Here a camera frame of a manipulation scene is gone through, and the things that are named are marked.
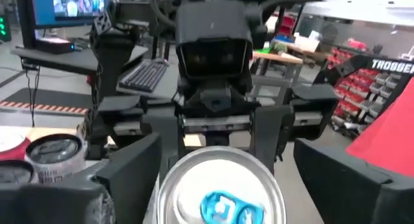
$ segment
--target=computer monitor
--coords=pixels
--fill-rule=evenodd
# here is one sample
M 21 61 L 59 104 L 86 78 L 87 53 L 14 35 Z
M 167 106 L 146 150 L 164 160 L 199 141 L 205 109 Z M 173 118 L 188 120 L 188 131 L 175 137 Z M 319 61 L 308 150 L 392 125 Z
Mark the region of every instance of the computer monitor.
M 89 25 L 110 0 L 32 0 L 35 28 Z

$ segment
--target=computer keyboard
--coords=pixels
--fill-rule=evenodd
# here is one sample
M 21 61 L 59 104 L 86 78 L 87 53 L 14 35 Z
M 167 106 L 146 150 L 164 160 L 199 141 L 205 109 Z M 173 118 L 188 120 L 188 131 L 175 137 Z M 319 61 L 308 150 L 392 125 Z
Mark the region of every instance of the computer keyboard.
M 152 93 L 167 68 L 168 63 L 162 59 L 142 60 L 135 69 L 121 79 L 119 87 Z

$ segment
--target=blue pull tab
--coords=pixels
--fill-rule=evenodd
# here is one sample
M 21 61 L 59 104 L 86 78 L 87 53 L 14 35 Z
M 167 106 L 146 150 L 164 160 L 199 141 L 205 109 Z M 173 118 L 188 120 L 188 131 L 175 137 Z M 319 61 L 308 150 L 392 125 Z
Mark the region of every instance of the blue pull tab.
M 228 192 L 211 192 L 201 201 L 205 224 L 263 224 L 265 211 Z

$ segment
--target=floor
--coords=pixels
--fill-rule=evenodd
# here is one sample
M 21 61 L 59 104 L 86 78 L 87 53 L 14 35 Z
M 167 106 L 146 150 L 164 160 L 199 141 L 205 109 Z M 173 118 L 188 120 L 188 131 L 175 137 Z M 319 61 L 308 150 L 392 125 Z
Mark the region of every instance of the floor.
M 88 28 L 66 29 L 68 36 L 82 36 L 89 31 Z M 28 78 L 21 72 L 20 59 L 9 53 L 9 50 L 21 45 L 19 32 L 14 32 L 13 41 L 0 45 L 0 100 L 12 95 L 16 91 L 27 87 Z M 301 77 L 305 80 L 313 80 L 318 71 L 306 68 L 302 70 Z M 30 86 L 34 86 L 34 74 L 29 74 Z M 86 77 L 77 74 L 55 71 L 41 68 L 39 89 L 66 91 L 72 93 L 89 94 L 89 86 Z M 48 115 L 35 115 L 37 127 L 46 128 L 74 128 L 83 119 L 81 117 L 56 117 Z M 0 126 L 31 126 L 29 114 L 4 112 L 0 109 Z M 247 133 L 233 134 L 231 143 L 243 145 L 249 142 Z M 343 150 L 351 141 L 327 128 L 323 135 L 316 141 L 318 144 L 337 147 Z M 292 152 L 293 144 L 289 143 L 284 154 L 284 161 L 275 164 L 275 177 L 285 196 L 289 224 L 322 224 L 322 220 L 309 197 L 294 163 Z

